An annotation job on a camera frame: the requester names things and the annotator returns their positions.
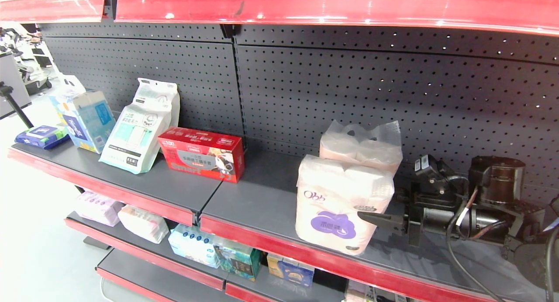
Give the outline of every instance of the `blue tissue box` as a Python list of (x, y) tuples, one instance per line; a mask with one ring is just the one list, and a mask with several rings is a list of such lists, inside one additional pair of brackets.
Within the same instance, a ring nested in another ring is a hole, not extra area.
[(313, 285), (314, 267), (271, 253), (267, 260), (270, 274), (305, 287)]
[(74, 145), (100, 154), (116, 121), (101, 91), (62, 91), (49, 96)]
[(58, 125), (56, 127), (41, 125), (30, 128), (16, 136), (15, 141), (27, 143), (42, 149), (56, 147), (64, 141), (70, 139), (66, 127)]

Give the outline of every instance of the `gray shelf board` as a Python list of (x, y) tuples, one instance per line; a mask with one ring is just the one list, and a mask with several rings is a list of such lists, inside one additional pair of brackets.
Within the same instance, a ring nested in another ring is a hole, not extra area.
[(238, 302), (214, 288), (114, 249), (97, 265), (133, 284), (177, 302)]
[(42, 150), (25, 143), (15, 143), (12, 148), (152, 200), (161, 200), (179, 208), (189, 209), (194, 215), (202, 210), (221, 183), (215, 179), (171, 170), (161, 154), (150, 171), (134, 175), (99, 162), (100, 155), (78, 148), (72, 141), (66, 141), (51, 150)]
[[(245, 160), (246, 169), (240, 182), (222, 183), (204, 207), (204, 214), (348, 260), (452, 286), (457, 290), (481, 292), (455, 268), (446, 250), (445, 237), (437, 234), (424, 234), (421, 246), (416, 248), (409, 246), (406, 236), (377, 229), (365, 252), (358, 257), (306, 243), (295, 232), (296, 183), (301, 158), (249, 151)], [(401, 204), (391, 203), (387, 213), (398, 213), (401, 208)], [(461, 241), (453, 242), (453, 249), (465, 268), (498, 295), (516, 301), (545, 301), (544, 290), (531, 284), (514, 265), (503, 260), (499, 247)]]
[(235, 284), (261, 296), (281, 302), (340, 302), (344, 297), (345, 283), (341, 290), (313, 283), (310, 288), (273, 276), (268, 267), (260, 266), (256, 281), (229, 274), (227, 283)]
[(169, 245), (168, 238), (170, 236), (170, 232), (167, 234), (167, 236), (165, 236), (164, 240), (162, 240), (161, 243), (156, 244), (140, 238), (134, 233), (126, 230), (122, 223), (118, 223), (114, 227), (111, 227), (99, 222), (94, 222), (93, 220), (81, 218), (76, 212), (72, 212), (70, 215), (68, 215), (67, 218), (74, 220), (75, 222), (84, 224), (109, 236), (113, 236), (118, 240), (122, 240), (128, 244), (132, 244), (138, 248), (141, 248), (142, 250), (147, 250), (148, 252), (151, 252), (158, 256), (162, 256), (163, 258), (167, 258), (168, 260), (172, 260), (174, 262), (177, 262), (178, 264), (182, 264), (184, 266), (188, 266), (189, 268), (204, 272), (205, 274), (214, 276), (215, 278), (223, 280), (227, 278), (228, 273), (220, 268), (211, 268), (204, 264), (189, 260), (188, 258), (176, 255)]

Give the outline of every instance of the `product box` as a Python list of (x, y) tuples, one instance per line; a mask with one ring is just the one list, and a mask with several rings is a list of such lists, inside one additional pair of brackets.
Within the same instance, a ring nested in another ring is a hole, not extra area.
[(83, 192), (76, 199), (76, 213), (80, 217), (108, 226), (115, 226), (120, 222), (118, 211), (122, 207), (123, 203), (90, 191)]
[(214, 250), (224, 271), (255, 281), (262, 257), (260, 250), (220, 237), (214, 239)]
[(74, 145), (100, 154), (116, 123), (103, 93), (68, 89), (49, 99)]
[(241, 137), (171, 127), (159, 137), (173, 170), (237, 183), (244, 171)]
[(220, 261), (214, 250), (214, 238), (215, 236), (201, 232), (196, 226), (179, 224), (171, 231), (169, 244), (178, 256), (219, 268)]
[(15, 141), (28, 143), (42, 149), (50, 149), (70, 139), (68, 129), (63, 124), (32, 127), (16, 136)]
[(313, 285), (314, 267), (271, 253), (267, 260), (270, 274), (305, 287)]

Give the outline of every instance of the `black pegboard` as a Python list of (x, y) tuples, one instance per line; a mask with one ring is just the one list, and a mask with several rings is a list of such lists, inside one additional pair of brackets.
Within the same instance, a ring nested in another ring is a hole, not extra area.
[(231, 44), (104, 38), (48, 38), (62, 73), (105, 93), (113, 111), (128, 105), (138, 77), (178, 84), (180, 123), (243, 134)]
[(243, 25), (236, 43), (464, 55), (559, 65), (559, 37), (462, 29)]
[(40, 24), (47, 38), (130, 38), (166, 41), (200, 41), (231, 43), (218, 24), (114, 23), (46, 23)]
[(316, 154), (332, 119), (398, 119), (404, 163), (431, 153), (466, 173), (477, 155), (515, 157), (527, 185), (549, 188), (538, 197), (559, 193), (555, 65), (253, 45), (236, 45), (236, 57), (246, 134), (267, 150)]

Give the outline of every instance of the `product packaging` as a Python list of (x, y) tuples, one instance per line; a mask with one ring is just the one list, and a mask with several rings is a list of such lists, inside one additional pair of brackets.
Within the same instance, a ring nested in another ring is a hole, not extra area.
[(319, 155), (386, 170), (394, 177), (403, 157), (400, 125), (393, 121), (367, 131), (358, 124), (344, 126), (332, 121), (320, 139)]
[(157, 136), (178, 124), (176, 83), (138, 78), (140, 86), (122, 109), (99, 161), (134, 174), (149, 171), (159, 152)]
[[(68, 77), (79, 82), (75, 76)], [(68, 126), (74, 145), (100, 154), (115, 124), (110, 107), (101, 91), (86, 91), (81, 83), (68, 83), (65, 89), (48, 98), (60, 120)]]
[(156, 244), (161, 243), (161, 240), (169, 233), (163, 217), (134, 206), (124, 206), (118, 212), (118, 218), (128, 231)]
[(115, 226), (120, 222), (118, 211), (122, 207), (123, 203), (90, 191), (82, 193), (76, 199), (76, 213), (80, 217), (108, 226)]
[(16, 136), (15, 141), (28, 143), (42, 149), (50, 149), (70, 139), (68, 129), (62, 124), (56, 126), (41, 125), (32, 127)]
[(237, 183), (244, 172), (241, 137), (171, 127), (159, 136), (173, 170)]
[(255, 281), (262, 257), (260, 250), (220, 237), (214, 239), (214, 250), (224, 271)]
[(313, 285), (314, 267), (271, 253), (267, 260), (270, 274), (305, 287)]
[(376, 228), (357, 211), (384, 213), (394, 194), (388, 171), (311, 155), (299, 166), (297, 188), (297, 235), (350, 255), (365, 250)]
[(344, 302), (375, 302), (375, 288), (361, 282), (348, 280)]
[(218, 268), (220, 264), (214, 250), (214, 238), (212, 234), (200, 232), (196, 226), (179, 224), (171, 231), (169, 244), (178, 256)]

